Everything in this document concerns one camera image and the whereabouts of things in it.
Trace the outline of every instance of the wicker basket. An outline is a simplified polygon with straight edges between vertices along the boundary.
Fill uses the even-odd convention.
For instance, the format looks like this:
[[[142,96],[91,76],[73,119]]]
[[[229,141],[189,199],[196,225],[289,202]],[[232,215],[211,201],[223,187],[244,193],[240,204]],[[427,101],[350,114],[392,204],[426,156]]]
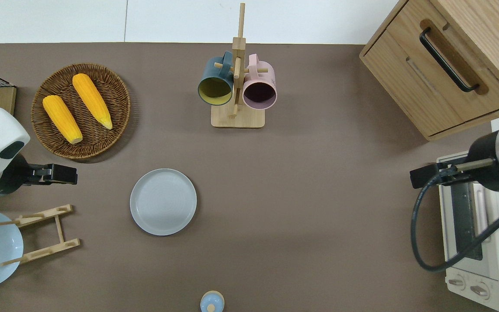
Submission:
[[[73,87],[72,78],[85,73],[103,97],[113,122],[108,130],[87,110]],[[43,109],[47,95],[59,95],[78,124],[83,139],[70,144],[61,135]],[[55,155],[69,159],[87,159],[108,150],[124,133],[130,118],[130,95],[120,77],[102,65],[82,63],[64,67],[46,79],[39,87],[32,103],[32,126],[43,146]]]

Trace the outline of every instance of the corn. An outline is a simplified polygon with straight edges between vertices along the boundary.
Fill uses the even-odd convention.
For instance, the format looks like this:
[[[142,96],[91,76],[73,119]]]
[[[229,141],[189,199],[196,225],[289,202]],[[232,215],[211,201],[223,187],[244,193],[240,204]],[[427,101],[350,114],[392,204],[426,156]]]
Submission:
[[[78,128],[73,115],[63,102],[63,99],[59,95],[48,95],[44,97],[43,109],[51,118],[51,121],[59,132],[67,139],[70,144],[76,144],[82,141],[82,133]]]
[[[111,122],[111,115],[109,115],[107,105],[105,105],[101,94],[97,91],[90,77],[86,74],[74,75],[73,86],[95,120],[105,126],[105,128],[112,129],[113,123]]]

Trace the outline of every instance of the dark teal mug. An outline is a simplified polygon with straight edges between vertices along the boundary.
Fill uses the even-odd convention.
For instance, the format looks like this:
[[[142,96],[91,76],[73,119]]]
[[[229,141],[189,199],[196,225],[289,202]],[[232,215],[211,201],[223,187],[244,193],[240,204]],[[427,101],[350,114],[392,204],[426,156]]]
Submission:
[[[232,52],[224,52],[223,57],[213,57],[205,65],[204,75],[198,85],[198,94],[206,103],[214,106],[224,105],[232,98],[234,77],[232,67]]]

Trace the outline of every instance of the mug handle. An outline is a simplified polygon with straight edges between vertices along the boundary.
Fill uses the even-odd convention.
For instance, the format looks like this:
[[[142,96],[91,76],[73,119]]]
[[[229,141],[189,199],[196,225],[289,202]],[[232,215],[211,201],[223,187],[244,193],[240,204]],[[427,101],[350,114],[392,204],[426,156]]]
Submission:
[[[259,59],[257,58],[257,54],[253,54],[249,56],[249,77],[250,79],[257,79],[259,75],[257,74],[257,64],[259,63]]]
[[[221,77],[227,77],[230,73],[230,67],[232,67],[232,52],[224,51],[222,56],[222,68],[220,69],[219,75]]]

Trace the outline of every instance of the pink mug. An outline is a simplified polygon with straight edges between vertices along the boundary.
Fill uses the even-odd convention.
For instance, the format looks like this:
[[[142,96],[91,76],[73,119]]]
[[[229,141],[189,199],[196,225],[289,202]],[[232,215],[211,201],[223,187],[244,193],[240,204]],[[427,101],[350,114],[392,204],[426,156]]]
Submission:
[[[258,73],[257,69],[266,68],[267,73]],[[249,56],[249,73],[244,77],[242,99],[253,109],[267,109],[277,101],[277,83],[275,70],[264,61],[259,61],[257,55]]]

